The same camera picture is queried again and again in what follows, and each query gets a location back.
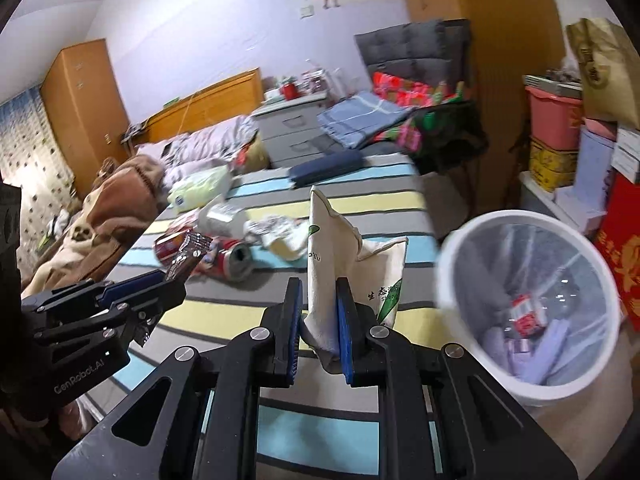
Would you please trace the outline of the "brown fleece blanket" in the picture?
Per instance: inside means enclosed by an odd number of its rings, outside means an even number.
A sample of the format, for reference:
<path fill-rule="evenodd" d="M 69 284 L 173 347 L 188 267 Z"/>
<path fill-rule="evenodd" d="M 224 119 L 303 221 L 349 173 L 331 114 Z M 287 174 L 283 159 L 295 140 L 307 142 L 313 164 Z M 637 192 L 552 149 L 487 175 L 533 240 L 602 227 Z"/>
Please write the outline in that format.
<path fill-rule="evenodd" d="M 96 180 L 80 215 L 53 256 L 35 270 L 22 297 L 106 278 L 166 207 L 164 177 L 161 162 L 136 155 Z"/>

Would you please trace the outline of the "green tissue pack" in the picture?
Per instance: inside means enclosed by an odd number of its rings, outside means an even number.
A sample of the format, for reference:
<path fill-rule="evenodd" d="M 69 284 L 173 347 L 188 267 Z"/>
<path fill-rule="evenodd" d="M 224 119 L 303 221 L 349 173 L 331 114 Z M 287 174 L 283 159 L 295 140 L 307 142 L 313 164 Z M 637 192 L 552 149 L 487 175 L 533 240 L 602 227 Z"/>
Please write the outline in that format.
<path fill-rule="evenodd" d="M 225 200 L 231 183 L 232 173 L 227 166 L 198 171 L 171 187 L 168 202 L 177 212 L 198 209 L 216 198 Z"/>

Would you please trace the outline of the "red mug on cabinet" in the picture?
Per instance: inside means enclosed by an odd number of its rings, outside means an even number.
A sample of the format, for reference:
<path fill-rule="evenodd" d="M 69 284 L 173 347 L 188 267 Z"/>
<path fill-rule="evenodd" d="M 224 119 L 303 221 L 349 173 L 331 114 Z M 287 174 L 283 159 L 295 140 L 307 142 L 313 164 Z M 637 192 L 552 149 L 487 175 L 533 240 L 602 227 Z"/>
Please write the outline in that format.
<path fill-rule="evenodd" d="M 296 100 L 300 97 L 296 81 L 292 78 L 285 79 L 280 83 L 280 93 L 287 101 Z"/>

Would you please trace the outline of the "red cartoon drink can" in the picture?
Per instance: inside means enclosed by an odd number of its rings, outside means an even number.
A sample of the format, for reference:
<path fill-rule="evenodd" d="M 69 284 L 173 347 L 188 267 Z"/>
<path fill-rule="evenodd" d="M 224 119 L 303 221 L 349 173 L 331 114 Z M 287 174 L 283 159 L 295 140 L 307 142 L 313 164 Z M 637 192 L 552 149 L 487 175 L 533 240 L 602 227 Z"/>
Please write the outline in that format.
<path fill-rule="evenodd" d="M 196 267 L 199 274 L 228 283 L 245 281 L 254 269 L 254 259 L 244 240 L 213 237 Z"/>

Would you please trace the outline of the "striped bed sheet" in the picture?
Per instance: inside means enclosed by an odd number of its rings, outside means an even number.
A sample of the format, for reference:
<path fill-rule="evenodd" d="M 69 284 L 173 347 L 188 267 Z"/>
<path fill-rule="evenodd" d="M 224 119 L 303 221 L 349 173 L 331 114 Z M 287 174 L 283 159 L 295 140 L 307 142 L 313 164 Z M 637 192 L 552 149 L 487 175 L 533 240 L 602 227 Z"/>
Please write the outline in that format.
<path fill-rule="evenodd" d="M 367 240 L 408 240 L 395 328 L 416 344 L 437 348 L 448 332 L 435 307 L 434 263 L 438 245 L 410 159 L 370 157 L 362 169 L 323 181 L 323 194 Z M 305 219 L 309 192 L 293 188 L 284 169 L 235 179 L 229 200 L 253 220 L 280 214 Z M 286 262 L 254 250 L 255 269 L 243 283 L 202 276 L 186 284 L 186 303 L 160 320 L 146 344 L 130 347 L 129 364 L 85 397 L 102 417 L 148 376 L 171 351 L 207 351 L 255 327 L 262 312 L 284 297 L 291 278 L 304 278 L 304 260 Z M 262 479 L 372 479 L 378 473 L 378 395 L 353 389 L 328 374 L 314 352 L 301 348 L 294 385 L 260 395 L 257 474 Z"/>

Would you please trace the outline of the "grey bedside drawer cabinet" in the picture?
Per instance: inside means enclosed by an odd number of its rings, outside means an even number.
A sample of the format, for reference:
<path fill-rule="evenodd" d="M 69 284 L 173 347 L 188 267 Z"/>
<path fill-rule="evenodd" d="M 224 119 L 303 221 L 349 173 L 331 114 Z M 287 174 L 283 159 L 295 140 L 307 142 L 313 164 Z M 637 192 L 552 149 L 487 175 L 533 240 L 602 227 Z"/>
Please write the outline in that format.
<path fill-rule="evenodd" d="M 322 156 L 314 139 L 322 135 L 318 115 L 326 104 L 328 92 L 323 91 L 263 105 L 250 114 L 273 167 L 293 167 Z"/>

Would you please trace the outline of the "patterned window curtain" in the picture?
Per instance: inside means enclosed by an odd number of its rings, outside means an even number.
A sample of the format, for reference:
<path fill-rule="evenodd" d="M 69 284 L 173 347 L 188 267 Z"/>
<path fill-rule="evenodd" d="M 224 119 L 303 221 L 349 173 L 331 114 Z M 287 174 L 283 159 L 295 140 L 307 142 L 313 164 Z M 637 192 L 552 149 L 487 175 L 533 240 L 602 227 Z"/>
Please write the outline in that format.
<path fill-rule="evenodd" d="M 29 276 L 49 223 L 72 201 L 75 176 L 58 147 L 37 87 L 4 102 L 0 122 L 1 177 L 22 190 L 17 265 Z"/>

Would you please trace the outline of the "white milk carton with text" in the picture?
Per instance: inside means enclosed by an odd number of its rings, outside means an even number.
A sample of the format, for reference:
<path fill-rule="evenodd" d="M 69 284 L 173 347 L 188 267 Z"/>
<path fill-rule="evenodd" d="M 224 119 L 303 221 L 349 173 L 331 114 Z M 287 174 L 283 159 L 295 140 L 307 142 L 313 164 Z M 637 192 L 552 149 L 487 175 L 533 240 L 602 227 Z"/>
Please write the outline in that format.
<path fill-rule="evenodd" d="M 248 221 L 246 211 L 218 195 L 198 213 L 196 229 L 208 236 L 222 236 L 242 240 Z"/>

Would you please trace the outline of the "white crushed paper carton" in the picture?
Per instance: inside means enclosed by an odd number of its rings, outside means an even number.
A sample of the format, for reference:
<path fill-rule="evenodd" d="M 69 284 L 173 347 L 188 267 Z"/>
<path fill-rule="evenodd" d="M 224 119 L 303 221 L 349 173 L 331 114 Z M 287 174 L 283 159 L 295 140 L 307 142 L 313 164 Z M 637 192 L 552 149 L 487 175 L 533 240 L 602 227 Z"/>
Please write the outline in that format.
<path fill-rule="evenodd" d="M 309 211 L 308 313 L 302 337 L 323 366 L 330 368 L 340 353 L 336 281 L 347 278 L 354 300 L 369 307 L 378 324 L 393 327 L 408 240 L 405 237 L 387 242 L 365 240 L 316 186 L 310 191 Z"/>

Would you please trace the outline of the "pink plastic bucket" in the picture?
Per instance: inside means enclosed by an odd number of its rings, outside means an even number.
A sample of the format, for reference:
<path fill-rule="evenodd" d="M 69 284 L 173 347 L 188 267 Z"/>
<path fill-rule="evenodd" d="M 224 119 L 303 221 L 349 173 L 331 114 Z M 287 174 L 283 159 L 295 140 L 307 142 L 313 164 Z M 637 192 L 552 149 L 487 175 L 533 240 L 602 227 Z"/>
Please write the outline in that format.
<path fill-rule="evenodd" d="M 582 100 L 556 96 L 526 86 L 533 137 L 555 151 L 577 151 L 582 125 Z"/>

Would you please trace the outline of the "red gift box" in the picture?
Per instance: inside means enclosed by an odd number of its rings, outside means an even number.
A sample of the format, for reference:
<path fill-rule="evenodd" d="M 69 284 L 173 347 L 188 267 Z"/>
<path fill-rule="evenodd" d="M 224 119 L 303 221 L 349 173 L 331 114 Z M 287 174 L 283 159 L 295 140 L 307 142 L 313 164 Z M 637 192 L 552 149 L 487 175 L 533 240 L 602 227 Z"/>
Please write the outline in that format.
<path fill-rule="evenodd" d="M 639 185 L 616 174 L 606 215 L 594 239 L 608 263 L 620 295 L 620 306 L 631 326 L 639 330 L 640 274 Z"/>

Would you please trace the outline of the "red herbal tea can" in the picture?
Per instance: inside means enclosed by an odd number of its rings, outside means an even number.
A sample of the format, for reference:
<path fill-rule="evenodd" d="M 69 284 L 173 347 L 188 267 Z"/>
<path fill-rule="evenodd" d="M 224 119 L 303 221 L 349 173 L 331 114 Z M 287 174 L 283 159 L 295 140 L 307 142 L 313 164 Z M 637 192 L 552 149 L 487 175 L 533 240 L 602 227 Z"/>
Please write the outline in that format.
<path fill-rule="evenodd" d="M 189 230 L 176 231 L 163 234 L 154 240 L 154 255 L 161 266 L 167 268 L 172 263 L 189 233 Z"/>

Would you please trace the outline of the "wooden headboard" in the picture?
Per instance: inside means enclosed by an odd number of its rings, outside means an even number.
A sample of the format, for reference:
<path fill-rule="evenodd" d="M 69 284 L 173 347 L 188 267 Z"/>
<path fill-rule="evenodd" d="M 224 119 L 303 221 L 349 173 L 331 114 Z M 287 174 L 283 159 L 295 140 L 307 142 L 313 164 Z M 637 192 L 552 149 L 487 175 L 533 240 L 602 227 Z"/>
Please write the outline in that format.
<path fill-rule="evenodd" d="M 143 123 L 143 140 L 168 140 L 224 120 L 249 115 L 262 104 L 262 74 L 259 68 L 211 84 L 175 102 Z"/>

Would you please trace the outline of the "yellow patterned box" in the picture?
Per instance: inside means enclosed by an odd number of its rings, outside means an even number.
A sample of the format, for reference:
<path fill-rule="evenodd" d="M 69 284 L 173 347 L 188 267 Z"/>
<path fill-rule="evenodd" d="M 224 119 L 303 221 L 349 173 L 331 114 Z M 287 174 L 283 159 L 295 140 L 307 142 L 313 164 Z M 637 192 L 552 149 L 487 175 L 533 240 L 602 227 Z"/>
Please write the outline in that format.
<path fill-rule="evenodd" d="M 578 151 L 558 151 L 533 138 L 530 140 L 528 171 L 546 192 L 574 183 Z"/>

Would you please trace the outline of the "brown snack wrapper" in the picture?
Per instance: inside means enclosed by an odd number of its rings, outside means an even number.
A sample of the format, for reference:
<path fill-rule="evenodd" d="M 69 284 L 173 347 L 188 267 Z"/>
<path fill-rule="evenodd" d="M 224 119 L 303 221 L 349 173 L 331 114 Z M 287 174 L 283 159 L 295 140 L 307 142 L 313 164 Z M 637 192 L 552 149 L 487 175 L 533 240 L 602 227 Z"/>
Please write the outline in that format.
<path fill-rule="evenodd" d="M 143 347 L 155 326 L 169 310 L 186 299 L 186 281 L 208 251 L 212 240 L 201 233 L 189 232 L 165 271 L 156 270 L 140 275 L 134 289 L 134 313 L 137 325 L 134 341 Z"/>

